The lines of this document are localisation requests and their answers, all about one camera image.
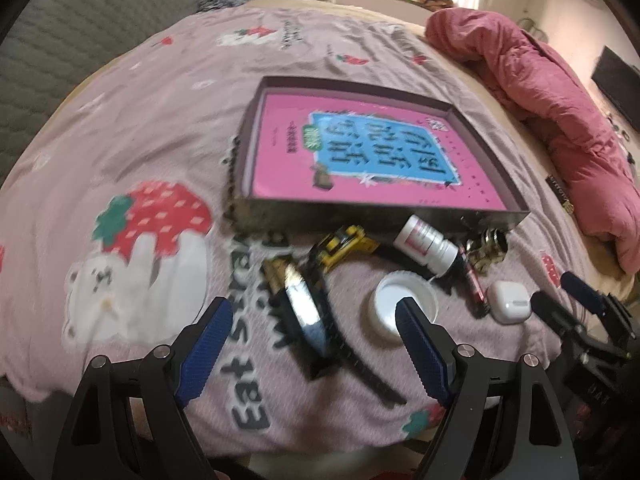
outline jar lid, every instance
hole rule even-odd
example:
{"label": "jar lid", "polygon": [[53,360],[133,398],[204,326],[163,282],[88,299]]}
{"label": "jar lid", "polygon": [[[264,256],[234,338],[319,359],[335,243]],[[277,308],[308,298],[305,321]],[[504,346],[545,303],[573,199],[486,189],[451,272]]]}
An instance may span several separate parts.
{"label": "jar lid", "polygon": [[395,344],[402,343],[396,328],[396,304],[402,298],[414,298],[432,323],[438,315],[438,300],[427,280],[407,270],[386,275],[369,300],[369,320],[380,337]]}

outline black tv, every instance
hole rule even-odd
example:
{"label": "black tv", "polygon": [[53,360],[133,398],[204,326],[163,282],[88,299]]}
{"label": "black tv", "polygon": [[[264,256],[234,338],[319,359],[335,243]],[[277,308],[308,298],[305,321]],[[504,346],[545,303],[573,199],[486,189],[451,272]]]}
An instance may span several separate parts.
{"label": "black tv", "polygon": [[600,91],[640,131],[640,72],[605,47],[591,75]]}

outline white cap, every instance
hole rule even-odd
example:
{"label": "white cap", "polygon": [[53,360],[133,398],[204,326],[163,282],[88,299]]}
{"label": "white cap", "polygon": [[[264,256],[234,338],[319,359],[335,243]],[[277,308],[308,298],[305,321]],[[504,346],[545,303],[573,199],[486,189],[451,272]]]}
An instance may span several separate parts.
{"label": "white cap", "polygon": [[442,237],[438,245],[433,244],[427,254],[427,268],[438,278],[444,276],[453,265],[458,253],[458,248]]}
{"label": "white cap", "polygon": [[396,328],[396,304],[402,298],[414,298],[432,323],[438,315],[438,300],[427,280],[407,270],[386,275],[369,300],[369,320],[380,337],[396,344],[402,343]]}

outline screw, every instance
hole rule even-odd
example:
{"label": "screw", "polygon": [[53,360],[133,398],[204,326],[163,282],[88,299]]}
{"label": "screw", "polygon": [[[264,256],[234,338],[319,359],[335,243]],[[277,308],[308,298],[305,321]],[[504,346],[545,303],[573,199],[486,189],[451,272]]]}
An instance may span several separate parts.
{"label": "screw", "polygon": [[533,354],[524,354],[524,357],[522,358],[522,360],[524,361],[524,364],[526,364],[527,366],[530,366],[531,368],[535,368],[540,364],[540,359],[538,359]]}
{"label": "screw", "polygon": [[91,366],[93,368],[102,368],[105,364],[107,364],[107,358],[104,355],[97,355],[91,359]]}
{"label": "screw", "polygon": [[458,345],[458,353],[462,355],[462,357],[473,357],[476,349],[471,345]]}
{"label": "screw", "polygon": [[154,357],[158,359],[164,359],[171,353],[171,347],[167,345],[160,345],[154,348]]}

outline red blanket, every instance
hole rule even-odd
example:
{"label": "red blanket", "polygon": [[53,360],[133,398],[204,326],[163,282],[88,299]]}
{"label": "red blanket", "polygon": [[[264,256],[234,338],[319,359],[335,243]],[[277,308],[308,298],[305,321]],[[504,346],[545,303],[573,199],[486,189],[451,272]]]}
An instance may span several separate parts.
{"label": "red blanket", "polygon": [[527,123],[564,180],[582,232],[615,240],[620,266],[638,272],[640,193],[611,126],[566,61],[496,12],[440,10],[425,35]]}

